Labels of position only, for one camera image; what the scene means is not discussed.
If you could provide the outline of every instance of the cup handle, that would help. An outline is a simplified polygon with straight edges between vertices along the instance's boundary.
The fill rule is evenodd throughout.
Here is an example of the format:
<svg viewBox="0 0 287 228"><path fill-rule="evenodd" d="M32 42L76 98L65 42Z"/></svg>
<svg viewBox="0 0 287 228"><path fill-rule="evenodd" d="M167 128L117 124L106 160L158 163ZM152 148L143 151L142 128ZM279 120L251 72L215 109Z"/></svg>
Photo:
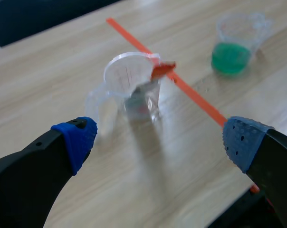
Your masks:
<svg viewBox="0 0 287 228"><path fill-rule="evenodd" d="M110 97L109 91L103 82L96 90L88 93L85 102L85 115L98 121L98 106Z"/></svg>

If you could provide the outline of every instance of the wooden table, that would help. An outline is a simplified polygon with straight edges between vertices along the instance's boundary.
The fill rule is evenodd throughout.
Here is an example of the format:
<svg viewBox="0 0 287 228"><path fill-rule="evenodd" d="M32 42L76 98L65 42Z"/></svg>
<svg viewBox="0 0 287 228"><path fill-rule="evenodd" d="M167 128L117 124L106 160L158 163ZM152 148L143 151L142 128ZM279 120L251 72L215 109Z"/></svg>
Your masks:
<svg viewBox="0 0 287 228"><path fill-rule="evenodd" d="M215 23L260 11L274 21L243 77L210 67ZM135 51L105 21L114 17L226 117L241 115L287 134L287 0L125 0L0 50L0 157L51 125L84 115L106 64ZM204 227L251 180L234 167L220 127L169 80L154 124L134 127L113 101L100 110L91 155L64 187L45 227Z"/></svg>

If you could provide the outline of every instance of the orange tape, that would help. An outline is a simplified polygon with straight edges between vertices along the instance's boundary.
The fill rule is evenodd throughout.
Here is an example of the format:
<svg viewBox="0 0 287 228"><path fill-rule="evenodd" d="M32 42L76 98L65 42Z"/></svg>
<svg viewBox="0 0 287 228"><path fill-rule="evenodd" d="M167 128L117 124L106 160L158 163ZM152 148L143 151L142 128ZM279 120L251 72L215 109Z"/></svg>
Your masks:
<svg viewBox="0 0 287 228"><path fill-rule="evenodd" d="M121 36L129 41L139 51L151 54L151 51L141 44L135 37L127 32L120 24L118 24L113 18L106 20ZM191 100L193 100L202 110L204 110L215 122L221 127L224 127L224 123L227 119L220 114L220 112L213 107L208 101L206 101L201 95L185 83L175 72L171 72L167 75Z"/></svg>

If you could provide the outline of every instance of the measuring cup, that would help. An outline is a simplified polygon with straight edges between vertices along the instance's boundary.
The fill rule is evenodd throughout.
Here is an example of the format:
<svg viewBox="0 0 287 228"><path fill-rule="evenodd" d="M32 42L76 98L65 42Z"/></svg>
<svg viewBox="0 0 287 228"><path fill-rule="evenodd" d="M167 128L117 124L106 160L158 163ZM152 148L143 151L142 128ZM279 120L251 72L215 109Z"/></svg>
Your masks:
<svg viewBox="0 0 287 228"><path fill-rule="evenodd" d="M113 97L118 109L130 119L151 117L158 111L160 82L149 91L132 94L136 87L151 79L153 66L160 63L159 54L128 52L116 56L104 71L104 82L86 98L86 116L98 120L98 106Z"/></svg>
<svg viewBox="0 0 287 228"><path fill-rule="evenodd" d="M271 24L259 13L235 14L219 20L218 41L212 52L213 69L223 74L241 73L268 38Z"/></svg>

